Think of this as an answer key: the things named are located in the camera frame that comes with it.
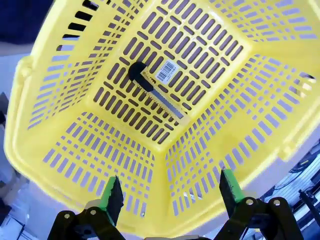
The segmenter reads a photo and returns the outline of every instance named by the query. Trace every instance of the barcode label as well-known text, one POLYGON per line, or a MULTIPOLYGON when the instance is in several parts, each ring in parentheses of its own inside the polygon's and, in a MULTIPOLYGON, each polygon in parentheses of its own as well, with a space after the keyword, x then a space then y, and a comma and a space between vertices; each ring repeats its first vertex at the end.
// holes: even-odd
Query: barcode label
POLYGON ((168 84, 168 82, 177 72, 178 68, 178 65, 173 61, 167 60, 161 67, 160 71, 157 72, 155 78, 161 81, 163 84, 168 84))

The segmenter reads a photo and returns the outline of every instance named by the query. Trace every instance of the barcode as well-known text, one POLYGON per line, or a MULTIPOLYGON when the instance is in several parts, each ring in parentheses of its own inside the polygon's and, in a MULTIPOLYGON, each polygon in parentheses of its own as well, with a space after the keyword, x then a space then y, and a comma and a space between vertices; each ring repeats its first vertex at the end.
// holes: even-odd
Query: barcode
POLYGON ((161 81, 161 82, 166 84, 171 79, 173 74, 176 73, 177 69, 178 69, 177 65, 175 65, 173 62, 166 61, 164 66, 156 74, 156 78, 159 81, 161 81))

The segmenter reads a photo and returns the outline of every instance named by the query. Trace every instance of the dark blue cloth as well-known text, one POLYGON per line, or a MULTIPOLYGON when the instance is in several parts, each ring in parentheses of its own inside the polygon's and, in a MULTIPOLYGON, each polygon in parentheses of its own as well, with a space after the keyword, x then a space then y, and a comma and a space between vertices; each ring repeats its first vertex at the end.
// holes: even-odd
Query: dark blue cloth
POLYGON ((0 41, 33 43, 53 0, 0 0, 0 41))

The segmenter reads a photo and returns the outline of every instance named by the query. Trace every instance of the metal bolt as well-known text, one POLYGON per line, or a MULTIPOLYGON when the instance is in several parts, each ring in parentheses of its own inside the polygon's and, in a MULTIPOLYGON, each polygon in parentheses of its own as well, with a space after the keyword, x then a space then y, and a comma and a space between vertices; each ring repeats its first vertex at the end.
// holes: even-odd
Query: metal bolt
POLYGON ((245 203, 247 205, 252 205, 252 204, 254 204, 254 201, 252 199, 248 199, 247 201, 245 201, 245 203))
POLYGON ((279 200, 274 200, 273 204, 276 205, 276 206, 279 206, 280 205, 280 201, 279 200))

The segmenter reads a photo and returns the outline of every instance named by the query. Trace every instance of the yellow basket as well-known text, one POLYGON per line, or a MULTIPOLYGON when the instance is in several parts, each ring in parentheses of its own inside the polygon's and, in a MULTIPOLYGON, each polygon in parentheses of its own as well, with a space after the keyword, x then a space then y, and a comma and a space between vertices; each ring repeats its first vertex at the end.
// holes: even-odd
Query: yellow basket
POLYGON ((225 211, 221 168, 245 187, 320 123, 319 16, 316 0, 56 0, 17 66, 8 159, 77 211, 118 175, 120 231, 185 234, 225 211), (129 80, 137 61, 187 121, 129 80))

